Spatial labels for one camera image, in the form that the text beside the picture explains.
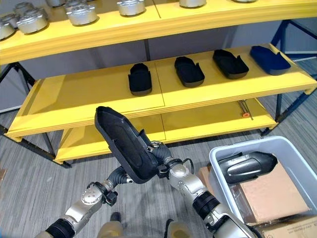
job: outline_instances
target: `cardboard box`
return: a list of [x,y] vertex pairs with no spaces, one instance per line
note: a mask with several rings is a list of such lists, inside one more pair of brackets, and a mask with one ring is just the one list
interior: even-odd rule
[[316,238],[317,216],[303,217],[262,229],[265,238]]
[[231,191],[246,223],[265,223],[309,210],[281,163],[271,173]]
[[209,183],[209,169],[208,167],[202,167],[199,169],[197,176],[203,182],[203,184],[207,187],[208,191],[213,195],[213,188]]

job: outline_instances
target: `blue metal frame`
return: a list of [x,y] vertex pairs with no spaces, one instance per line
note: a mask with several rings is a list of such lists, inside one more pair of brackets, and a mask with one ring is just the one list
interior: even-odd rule
[[[276,34],[274,35],[271,44],[274,46],[277,46],[277,44],[280,42],[280,50],[285,53],[285,36],[286,36],[286,28],[287,26],[291,24],[304,33],[308,34],[309,36],[313,37],[317,40],[317,35],[315,35],[313,32],[309,31],[305,26],[294,22],[293,20],[283,20],[278,27]],[[301,54],[305,57],[307,56],[315,56],[316,54]],[[309,95],[306,93],[302,93],[282,114],[281,114],[281,105],[282,105],[282,94],[277,95],[277,102],[276,102],[276,111],[275,111],[275,121],[277,123],[283,122],[289,115],[292,114],[293,111],[295,111],[307,98]],[[268,135],[273,129],[266,128],[262,133],[261,136]]]

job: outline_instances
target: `gray carpet floor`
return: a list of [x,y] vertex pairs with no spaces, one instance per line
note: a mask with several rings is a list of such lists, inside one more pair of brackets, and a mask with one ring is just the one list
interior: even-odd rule
[[[308,73],[317,72],[317,59],[299,64]],[[300,92],[283,97],[286,108]],[[274,115],[276,96],[261,98]],[[270,135],[288,138],[317,172],[317,93],[313,93],[289,118]],[[15,113],[0,115],[1,123],[10,125]],[[61,132],[49,133],[58,147]],[[46,149],[42,135],[28,139]],[[209,162],[209,151],[221,145],[259,139],[258,130],[235,133],[169,145],[175,157],[192,158],[196,171]],[[64,169],[28,151],[10,140],[0,137],[0,168],[7,169],[0,184],[0,229],[5,238],[32,238],[45,230],[80,198],[91,181],[103,181],[119,166],[111,155],[76,160],[73,168]],[[118,201],[113,207],[103,206],[78,234],[78,238],[95,238],[102,224],[114,211],[122,213],[125,233],[163,237],[164,225],[172,218],[188,224],[195,237],[210,237],[199,216],[185,204],[179,193],[166,179],[154,178],[146,184],[122,185],[117,189]]]

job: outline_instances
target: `gray plastic bin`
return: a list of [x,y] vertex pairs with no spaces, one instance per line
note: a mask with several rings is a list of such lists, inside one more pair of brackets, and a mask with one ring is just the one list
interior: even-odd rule
[[221,172],[218,161],[236,155],[239,152],[250,153],[260,151],[273,153],[282,164],[289,177],[296,185],[310,211],[306,215],[317,215],[317,175],[307,164],[294,145],[282,136],[271,136],[265,139],[251,140],[228,146],[213,148],[209,153],[212,169],[209,181],[214,189],[214,195],[241,220],[242,216],[235,203],[229,186]]

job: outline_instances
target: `yellow shelf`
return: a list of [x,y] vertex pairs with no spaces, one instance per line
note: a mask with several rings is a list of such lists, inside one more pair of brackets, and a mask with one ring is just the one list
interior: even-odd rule
[[41,79],[32,87],[8,136],[20,137],[94,124],[98,106],[111,107],[130,117],[135,111],[164,106],[153,62],[145,63],[152,76],[152,92],[133,96],[128,74],[133,65],[98,69]]
[[[279,52],[271,44],[265,44],[275,53]],[[163,93],[165,112],[180,108],[195,108],[218,103],[238,101],[291,91],[308,90],[310,93],[317,83],[306,72],[299,68],[287,56],[291,68],[283,75],[266,74],[250,56],[251,47],[227,49],[235,56],[240,55],[249,67],[248,74],[241,79],[227,79],[212,59],[213,52],[189,55],[195,63],[199,63],[205,74],[202,85],[196,88],[184,87],[175,73],[175,58],[161,59],[155,62],[161,91]]]
[[[165,140],[160,115],[131,119],[137,130],[145,129],[150,140]],[[94,125],[66,129],[59,145],[56,161],[74,160],[110,153],[108,144]]]
[[17,31],[0,42],[0,64],[68,51],[238,24],[317,16],[317,0],[259,0],[244,4],[208,0],[203,7],[181,8],[178,0],[146,0],[146,12],[119,15],[116,0],[96,0],[99,20],[74,27],[62,7],[46,8],[50,25],[42,32]]
[[[273,126],[276,122],[256,100],[247,100],[254,120],[241,117],[237,102],[200,107],[132,119],[132,124],[145,128],[150,140],[165,143],[212,135],[233,133]],[[94,125],[65,130],[56,161],[79,159],[110,153],[108,145]]]
[[93,70],[39,80],[31,89],[7,136],[17,137],[94,124],[97,106],[109,106],[129,118],[169,113],[278,93],[306,90],[317,83],[296,66],[283,75],[266,74],[249,56],[250,47],[229,49],[250,68],[237,80],[225,78],[212,60],[213,52],[189,55],[199,62],[206,78],[196,88],[185,88],[174,68],[175,58],[147,62],[153,91],[144,97],[129,91],[132,65]]
[[241,116],[238,102],[162,114],[166,142],[196,139],[276,125],[274,119],[257,99],[249,99],[247,104],[253,120]]

